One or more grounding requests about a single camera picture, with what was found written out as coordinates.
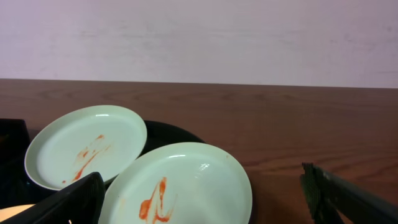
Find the yellow plate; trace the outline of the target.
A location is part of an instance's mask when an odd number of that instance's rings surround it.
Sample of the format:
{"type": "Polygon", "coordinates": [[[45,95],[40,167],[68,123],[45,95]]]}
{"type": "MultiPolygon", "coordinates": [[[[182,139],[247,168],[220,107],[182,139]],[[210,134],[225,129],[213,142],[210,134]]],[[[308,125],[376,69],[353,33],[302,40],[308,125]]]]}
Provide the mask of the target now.
{"type": "Polygon", "coordinates": [[[0,222],[17,215],[32,206],[34,206],[34,204],[18,205],[8,208],[2,208],[0,209],[0,222]]]}

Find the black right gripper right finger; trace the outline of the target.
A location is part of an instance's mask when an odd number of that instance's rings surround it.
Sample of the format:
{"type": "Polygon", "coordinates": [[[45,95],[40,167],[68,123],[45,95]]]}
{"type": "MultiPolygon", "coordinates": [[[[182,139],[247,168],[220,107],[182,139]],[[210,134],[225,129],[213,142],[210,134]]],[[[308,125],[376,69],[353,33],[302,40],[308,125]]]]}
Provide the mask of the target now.
{"type": "Polygon", "coordinates": [[[397,207],[312,164],[303,163],[300,176],[306,203],[315,224],[397,224],[397,207]]]}

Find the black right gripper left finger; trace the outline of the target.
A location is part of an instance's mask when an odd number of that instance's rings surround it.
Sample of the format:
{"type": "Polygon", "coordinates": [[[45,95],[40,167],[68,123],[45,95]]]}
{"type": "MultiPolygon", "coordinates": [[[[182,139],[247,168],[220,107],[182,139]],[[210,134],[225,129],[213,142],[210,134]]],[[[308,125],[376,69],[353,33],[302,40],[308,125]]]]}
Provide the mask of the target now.
{"type": "Polygon", "coordinates": [[[105,196],[99,172],[92,172],[3,224],[98,224],[105,196]]]}

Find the green plate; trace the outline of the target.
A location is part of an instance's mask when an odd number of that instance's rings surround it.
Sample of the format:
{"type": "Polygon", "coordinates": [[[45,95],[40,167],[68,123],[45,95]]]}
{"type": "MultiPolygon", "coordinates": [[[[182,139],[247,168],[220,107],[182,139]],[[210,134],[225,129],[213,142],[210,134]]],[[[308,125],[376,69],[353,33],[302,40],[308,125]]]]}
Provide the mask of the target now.
{"type": "Polygon", "coordinates": [[[120,173],[99,222],[248,224],[251,212],[242,165],[218,147],[182,142],[154,149],[120,173]]]}

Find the green plate stained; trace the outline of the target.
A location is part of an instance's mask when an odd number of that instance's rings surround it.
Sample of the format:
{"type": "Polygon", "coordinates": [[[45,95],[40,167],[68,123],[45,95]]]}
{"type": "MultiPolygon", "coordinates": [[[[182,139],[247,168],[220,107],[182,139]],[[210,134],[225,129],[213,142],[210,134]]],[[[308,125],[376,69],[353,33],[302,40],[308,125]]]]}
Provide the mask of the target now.
{"type": "Polygon", "coordinates": [[[146,124],[136,112],[90,106],[41,130],[26,151],[24,169],[31,181],[49,190],[61,190],[92,172],[110,182],[140,156],[146,141],[146,124]]]}

